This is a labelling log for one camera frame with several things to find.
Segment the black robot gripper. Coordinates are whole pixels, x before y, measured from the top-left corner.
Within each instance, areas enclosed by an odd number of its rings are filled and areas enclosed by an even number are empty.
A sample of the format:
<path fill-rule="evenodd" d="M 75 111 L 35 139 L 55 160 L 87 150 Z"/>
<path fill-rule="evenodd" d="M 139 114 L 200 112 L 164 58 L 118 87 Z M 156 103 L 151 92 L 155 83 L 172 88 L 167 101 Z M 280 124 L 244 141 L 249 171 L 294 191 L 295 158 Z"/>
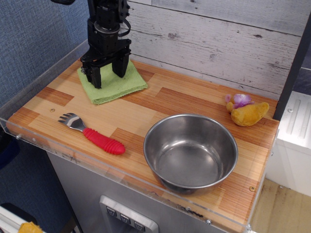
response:
<path fill-rule="evenodd" d="M 126 74 L 130 39 L 118 39 L 118 34 L 104 34 L 95 30 L 88 31 L 89 50 L 82 56 L 82 72 L 89 75 L 89 82 L 101 88 L 100 68 L 112 64 L 113 72 L 123 78 Z"/>

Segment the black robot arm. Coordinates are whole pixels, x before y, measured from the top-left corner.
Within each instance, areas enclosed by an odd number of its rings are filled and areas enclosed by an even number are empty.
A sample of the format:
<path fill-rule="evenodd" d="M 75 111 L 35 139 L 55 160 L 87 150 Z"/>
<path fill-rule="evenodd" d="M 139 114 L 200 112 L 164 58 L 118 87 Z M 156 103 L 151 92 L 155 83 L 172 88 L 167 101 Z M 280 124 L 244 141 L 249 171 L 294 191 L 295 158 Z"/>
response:
<path fill-rule="evenodd" d="M 81 57 L 82 73 L 97 89 L 101 88 L 100 69 L 108 64 L 120 78 L 124 77 L 130 50 L 131 31 L 126 19 L 130 6 L 125 0 L 89 0 L 87 20 L 88 51 Z"/>

